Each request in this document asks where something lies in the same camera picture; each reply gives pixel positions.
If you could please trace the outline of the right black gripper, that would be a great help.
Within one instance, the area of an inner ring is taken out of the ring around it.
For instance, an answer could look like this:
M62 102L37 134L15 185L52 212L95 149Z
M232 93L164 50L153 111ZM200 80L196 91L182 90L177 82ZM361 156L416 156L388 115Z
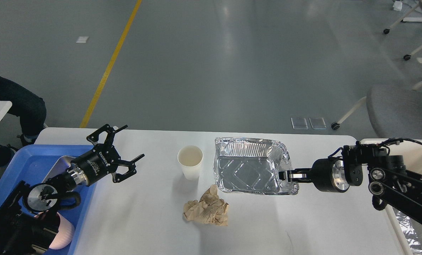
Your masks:
M347 192L363 182L362 166L344 163L339 158L316 160L311 169L279 171L279 179L288 182L313 183L321 192Z

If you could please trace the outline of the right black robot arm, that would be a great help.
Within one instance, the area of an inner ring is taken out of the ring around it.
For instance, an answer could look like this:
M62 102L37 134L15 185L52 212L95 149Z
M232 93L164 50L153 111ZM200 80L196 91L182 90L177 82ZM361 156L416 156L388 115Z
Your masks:
M279 171L282 181L312 183L321 192L347 192L363 181L363 166L368 170L368 190L372 205L384 210L391 205L422 225L422 174L406 168L402 155L392 155L391 145L422 142L410 138L389 138L379 143L339 147L327 158L316 160L311 168Z

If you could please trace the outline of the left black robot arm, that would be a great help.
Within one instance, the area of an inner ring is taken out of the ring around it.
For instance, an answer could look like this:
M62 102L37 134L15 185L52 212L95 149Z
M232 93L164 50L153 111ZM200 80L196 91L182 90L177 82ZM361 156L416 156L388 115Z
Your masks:
M120 183L137 173L138 155L121 158L113 142L127 128L104 124L86 137L93 147L74 158L70 166L41 183L20 181L0 206L0 255L42 255L59 236L59 211L81 205L79 187L90 187L107 175Z

